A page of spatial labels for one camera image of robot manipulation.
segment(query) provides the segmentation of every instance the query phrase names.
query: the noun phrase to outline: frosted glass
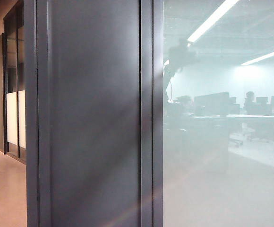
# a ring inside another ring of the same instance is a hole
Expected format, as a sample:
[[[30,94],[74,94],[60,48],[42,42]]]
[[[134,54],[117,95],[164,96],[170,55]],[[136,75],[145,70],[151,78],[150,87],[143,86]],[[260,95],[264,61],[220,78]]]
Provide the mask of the frosted glass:
[[[7,94],[7,141],[17,145],[17,93]]]
[[[18,92],[18,125],[19,125],[19,146],[26,148],[26,112],[25,112],[25,91]]]

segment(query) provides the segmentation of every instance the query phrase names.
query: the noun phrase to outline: white wall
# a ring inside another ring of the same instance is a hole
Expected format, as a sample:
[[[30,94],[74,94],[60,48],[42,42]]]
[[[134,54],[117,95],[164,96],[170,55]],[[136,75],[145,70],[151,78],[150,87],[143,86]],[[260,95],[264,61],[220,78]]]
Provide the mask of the white wall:
[[[258,97],[274,95],[274,64],[235,66],[199,62],[177,72],[171,83],[172,99],[182,95],[195,97],[228,91],[243,107],[248,91],[253,91]],[[167,92],[170,98],[170,85]]]

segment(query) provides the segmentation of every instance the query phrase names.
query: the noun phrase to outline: desk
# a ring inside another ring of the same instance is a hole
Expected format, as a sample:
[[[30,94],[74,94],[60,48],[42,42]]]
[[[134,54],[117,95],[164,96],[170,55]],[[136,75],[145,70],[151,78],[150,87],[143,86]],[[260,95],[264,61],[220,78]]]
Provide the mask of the desk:
[[[195,123],[206,126],[207,124],[221,125],[228,130],[229,138],[229,128],[233,123],[271,123],[273,125],[272,130],[274,131],[274,116],[262,116],[262,115],[245,115],[245,114],[230,114],[226,117],[215,116],[183,116],[183,125],[185,128],[189,128]],[[228,155],[224,155],[226,163],[228,162]]]

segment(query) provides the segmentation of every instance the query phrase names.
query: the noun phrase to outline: ceiling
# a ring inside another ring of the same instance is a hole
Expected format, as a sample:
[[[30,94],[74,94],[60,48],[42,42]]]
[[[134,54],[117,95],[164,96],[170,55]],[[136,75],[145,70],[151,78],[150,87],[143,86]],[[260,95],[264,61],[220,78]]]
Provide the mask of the ceiling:
[[[164,56],[224,0],[164,0]],[[243,63],[274,51],[274,0],[240,0],[190,47],[199,59]]]

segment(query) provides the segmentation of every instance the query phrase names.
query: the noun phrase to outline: floor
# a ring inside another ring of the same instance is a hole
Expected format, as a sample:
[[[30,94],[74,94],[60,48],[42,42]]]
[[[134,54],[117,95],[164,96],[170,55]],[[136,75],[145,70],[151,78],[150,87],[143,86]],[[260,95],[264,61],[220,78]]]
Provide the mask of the floor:
[[[0,152],[0,227],[26,227],[26,166]]]
[[[274,143],[239,139],[226,171],[211,154],[189,167],[191,154],[164,151],[164,227],[274,227]]]

